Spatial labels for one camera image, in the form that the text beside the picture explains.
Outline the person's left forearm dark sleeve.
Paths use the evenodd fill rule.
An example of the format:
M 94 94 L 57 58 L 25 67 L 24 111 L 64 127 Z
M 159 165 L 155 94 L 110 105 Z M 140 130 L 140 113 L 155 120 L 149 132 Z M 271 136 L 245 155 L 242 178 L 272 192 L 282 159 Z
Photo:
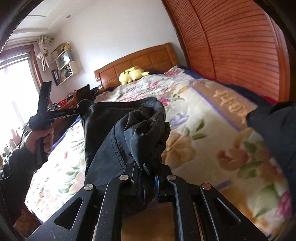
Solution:
M 40 168 L 35 154 L 21 144 L 9 156 L 1 170 L 1 214 L 7 223 L 15 224 L 21 216 L 33 174 Z

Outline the person's left hand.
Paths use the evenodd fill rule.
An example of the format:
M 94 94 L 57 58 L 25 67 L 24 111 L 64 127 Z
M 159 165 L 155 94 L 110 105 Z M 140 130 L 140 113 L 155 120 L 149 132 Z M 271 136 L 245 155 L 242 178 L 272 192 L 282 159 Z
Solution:
M 49 129 L 46 129 L 46 130 L 31 131 L 25 138 L 24 144 L 27 150 L 32 154 L 34 154 L 37 141 L 43 140 L 43 144 L 44 144 L 43 149 L 46 153 L 49 153 L 51 152 L 53 147 L 53 139 L 54 139 L 54 129 L 50 127 Z

